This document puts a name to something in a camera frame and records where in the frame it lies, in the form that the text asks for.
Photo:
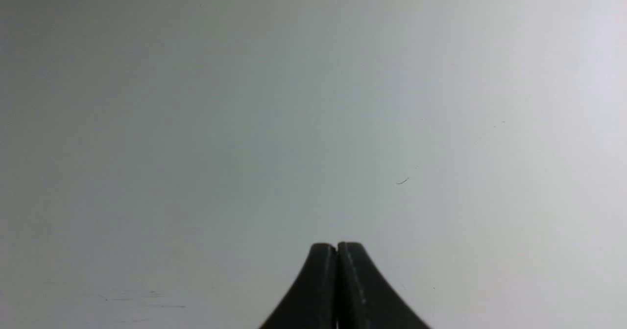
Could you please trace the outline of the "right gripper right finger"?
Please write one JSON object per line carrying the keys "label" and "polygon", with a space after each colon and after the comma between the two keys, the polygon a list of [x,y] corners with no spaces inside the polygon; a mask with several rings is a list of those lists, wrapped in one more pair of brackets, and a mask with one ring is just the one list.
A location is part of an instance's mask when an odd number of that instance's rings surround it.
{"label": "right gripper right finger", "polygon": [[338,245],[339,329],[427,329],[357,242]]}

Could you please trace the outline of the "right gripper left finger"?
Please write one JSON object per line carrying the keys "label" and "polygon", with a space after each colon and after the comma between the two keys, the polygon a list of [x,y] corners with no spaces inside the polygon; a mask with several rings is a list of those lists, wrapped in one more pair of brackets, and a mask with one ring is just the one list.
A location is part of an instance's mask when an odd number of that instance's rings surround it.
{"label": "right gripper left finger", "polygon": [[260,326],[262,329],[334,329],[338,252],[327,243],[311,246],[293,284]]}

